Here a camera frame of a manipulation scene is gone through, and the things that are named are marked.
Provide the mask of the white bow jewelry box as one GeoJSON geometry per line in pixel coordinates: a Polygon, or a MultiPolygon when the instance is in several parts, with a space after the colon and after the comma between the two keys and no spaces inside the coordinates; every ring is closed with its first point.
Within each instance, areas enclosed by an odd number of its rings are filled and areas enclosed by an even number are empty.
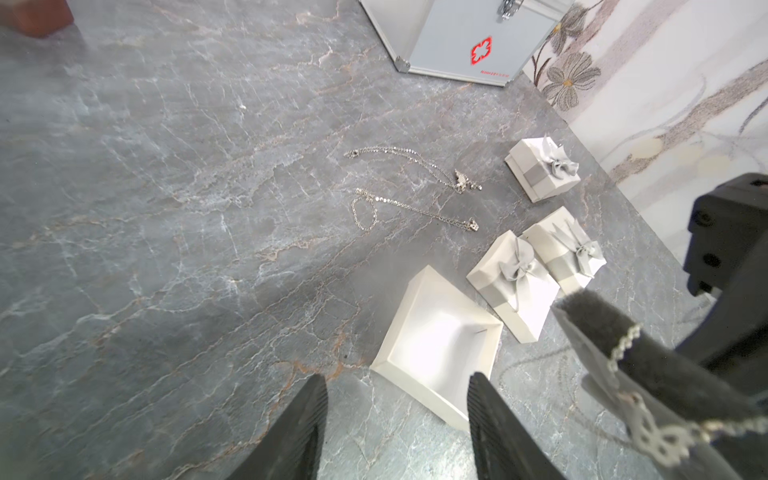
{"type": "Polygon", "coordinates": [[[513,232],[500,235],[467,280],[520,343],[539,340],[559,284],[533,246],[513,232]]]}
{"type": "Polygon", "coordinates": [[[371,369],[467,432],[470,377],[491,375],[504,328],[427,266],[409,281],[371,369]]]}

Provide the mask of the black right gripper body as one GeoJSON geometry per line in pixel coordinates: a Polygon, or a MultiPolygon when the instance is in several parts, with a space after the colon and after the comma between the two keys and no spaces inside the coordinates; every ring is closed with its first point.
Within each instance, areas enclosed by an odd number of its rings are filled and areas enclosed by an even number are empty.
{"type": "Polygon", "coordinates": [[[694,295],[719,296],[678,351],[716,372],[767,330],[767,176],[742,174],[693,204],[683,270],[694,295]]]}

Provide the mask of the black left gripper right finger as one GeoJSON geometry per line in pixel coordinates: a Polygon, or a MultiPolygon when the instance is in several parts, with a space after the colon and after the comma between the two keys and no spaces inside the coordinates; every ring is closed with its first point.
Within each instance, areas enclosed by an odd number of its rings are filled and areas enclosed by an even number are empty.
{"type": "Polygon", "coordinates": [[[564,479],[482,372],[470,377],[467,409],[479,479],[564,479]]]}

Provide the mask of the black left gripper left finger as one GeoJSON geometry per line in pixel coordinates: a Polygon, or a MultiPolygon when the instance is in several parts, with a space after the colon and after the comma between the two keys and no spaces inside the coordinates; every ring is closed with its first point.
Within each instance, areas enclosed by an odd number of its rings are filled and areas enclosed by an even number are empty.
{"type": "Polygon", "coordinates": [[[316,479],[327,413],[326,380],[314,374],[228,479],[316,479]]]}

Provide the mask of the white jewelry box lid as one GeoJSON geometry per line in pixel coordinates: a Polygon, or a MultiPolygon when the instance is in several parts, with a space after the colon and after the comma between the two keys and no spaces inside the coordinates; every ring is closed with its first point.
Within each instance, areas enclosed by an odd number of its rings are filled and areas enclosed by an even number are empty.
{"type": "Polygon", "coordinates": [[[560,207],[522,233],[564,295],[585,289],[607,264],[593,240],[566,207],[560,207]]]}
{"type": "Polygon", "coordinates": [[[505,163],[533,203],[563,194],[581,181],[579,164],[551,137],[521,139],[505,163]]]}

